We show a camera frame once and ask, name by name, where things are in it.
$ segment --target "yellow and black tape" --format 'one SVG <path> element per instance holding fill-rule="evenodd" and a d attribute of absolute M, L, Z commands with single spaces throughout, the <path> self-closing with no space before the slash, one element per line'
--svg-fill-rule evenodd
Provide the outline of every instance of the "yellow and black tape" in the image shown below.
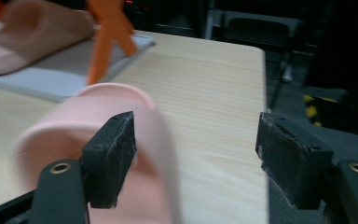
<path fill-rule="evenodd" d="M 318 109 L 315 105 L 315 100 L 316 97 L 310 96 L 310 95 L 304 95 L 303 96 L 304 102 L 306 104 L 306 112 L 307 112 L 307 117 L 310 118 L 310 122 L 315 125 L 315 126 L 320 126 L 323 127 L 321 119 L 318 115 Z M 335 102 L 334 100 L 331 99 L 325 99 L 322 98 L 325 101 L 330 101 L 330 102 Z"/>

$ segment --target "light wood tabletop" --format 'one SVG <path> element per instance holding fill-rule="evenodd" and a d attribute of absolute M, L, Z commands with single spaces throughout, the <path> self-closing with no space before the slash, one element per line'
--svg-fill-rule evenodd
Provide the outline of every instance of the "light wood tabletop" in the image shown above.
<path fill-rule="evenodd" d="M 157 102 L 172 132 L 184 223 L 267 223 L 267 178 L 255 153 L 265 109 L 264 52 L 174 35 L 112 81 L 138 87 Z M 25 193 L 10 170 L 19 134 L 55 103 L 0 90 L 0 204 Z"/>

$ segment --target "white tray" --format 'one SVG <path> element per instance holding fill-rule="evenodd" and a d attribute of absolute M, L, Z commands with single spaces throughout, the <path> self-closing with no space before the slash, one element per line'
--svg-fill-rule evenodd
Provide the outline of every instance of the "white tray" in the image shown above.
<path fill-rule="evenodd" d="M 114 45 L 108 71 L 100 82 L 111 80 L 154 44 L 154 39 L 147 35 L 133 35 L 132 40 L 138 51 L 125 57 L 121 47 Z M 0 88 L 60 102 L 87 86 L 92 51 L 93 40 L 84 41 L 20 71 L 0 76 Z"/>

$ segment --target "pink slipper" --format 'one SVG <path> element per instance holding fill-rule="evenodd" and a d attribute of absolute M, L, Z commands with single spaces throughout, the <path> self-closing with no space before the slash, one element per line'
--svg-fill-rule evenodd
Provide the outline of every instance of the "pink slipper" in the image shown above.
<path fill-rule="evenodd" d="M 14 0 L 2 14 L 0 75 L 14 72 L 51 53 L 90 38 L 93 19 L 45 0 Z"/>
<path fill-rule="evenodd" d="M 172 142 L 153 100 L 132 86 L 87 87 L 56 107 L 17 144 L 16 161 L 27 190 L 40 171 L 61 159 L 78 159 L 81 148 L 116 114 L 134 113 L 137 158 L 115 209 L 90 209 L 91 223 L 180 223 Z"/>

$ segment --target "chair leg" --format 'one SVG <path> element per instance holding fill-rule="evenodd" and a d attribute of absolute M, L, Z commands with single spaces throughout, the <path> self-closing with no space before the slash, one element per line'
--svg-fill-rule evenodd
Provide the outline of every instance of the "chair leg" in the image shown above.
<path fill-rule="evenodd" d="M 271 102 L 268 104 L 269 109 L 273 109 L 277 103 L 279 94 L 281 92 L 282 84 L 283 84 L 284 72 L 285 72 L 287 66 L 290 66 L 292 60 L 293 60 L 293 52 L 288 52 L 287 56 L 285 56 L 285 55 L 282 56 L 282 60 L 278 66 L 278 84 L 275 87 L 275 90 L 272 94 Z"/>

